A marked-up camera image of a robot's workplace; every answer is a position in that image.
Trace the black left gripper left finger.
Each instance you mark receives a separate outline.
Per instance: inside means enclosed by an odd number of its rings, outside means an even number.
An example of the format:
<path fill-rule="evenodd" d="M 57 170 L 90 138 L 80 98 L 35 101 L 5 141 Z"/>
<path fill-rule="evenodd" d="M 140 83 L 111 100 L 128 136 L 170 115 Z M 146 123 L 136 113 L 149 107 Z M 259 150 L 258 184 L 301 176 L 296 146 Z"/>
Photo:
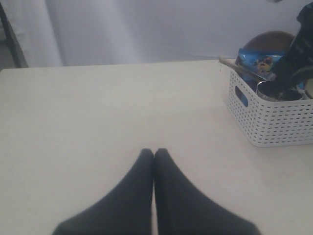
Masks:
<path fill-rule="evenodd" d="M 125 177 L 106 196 L 61 222 L 55 235 L 150 235 L 154 154 L 142 149 Z"/>

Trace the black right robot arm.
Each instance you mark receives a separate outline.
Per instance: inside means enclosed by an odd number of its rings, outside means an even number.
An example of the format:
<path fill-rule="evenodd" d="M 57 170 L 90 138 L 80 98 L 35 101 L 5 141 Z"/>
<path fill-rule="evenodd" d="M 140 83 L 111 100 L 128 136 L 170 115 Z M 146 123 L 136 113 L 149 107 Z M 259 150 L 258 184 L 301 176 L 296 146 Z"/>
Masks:
<path fill-rule="evenodd" d="M 301 28 L 287 51 L 271 69 L 275 81 L 285 86 L 294 86 L 300 81 L 293 75 L 302 68 L 313 65 L 313 4 L 305 5 L 297 16 Z"/>

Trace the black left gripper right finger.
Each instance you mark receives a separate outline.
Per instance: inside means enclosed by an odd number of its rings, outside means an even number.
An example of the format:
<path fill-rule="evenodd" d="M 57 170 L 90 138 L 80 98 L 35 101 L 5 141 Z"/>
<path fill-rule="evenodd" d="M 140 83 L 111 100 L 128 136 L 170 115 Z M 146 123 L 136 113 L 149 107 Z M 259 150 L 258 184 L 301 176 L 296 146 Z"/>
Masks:
<path fill-rule="evenodd" d="M 160 235 L 251 235 L 253 223 L 198 190 L 167 149 L 154 158 L 157 227 Z"/>

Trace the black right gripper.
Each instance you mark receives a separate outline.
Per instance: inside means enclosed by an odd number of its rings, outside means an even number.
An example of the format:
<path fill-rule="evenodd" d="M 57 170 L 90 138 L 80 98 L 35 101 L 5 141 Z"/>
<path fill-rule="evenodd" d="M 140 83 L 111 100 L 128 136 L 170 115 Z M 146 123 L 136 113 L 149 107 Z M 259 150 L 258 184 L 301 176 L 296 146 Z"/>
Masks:
<path fill-rule="evenodd" d="M 313 65 L 313 38 L 297 36 L 286 53 L 273 66 L 275 81 L 280 85 L 288 82 L 299 69 Z"/>

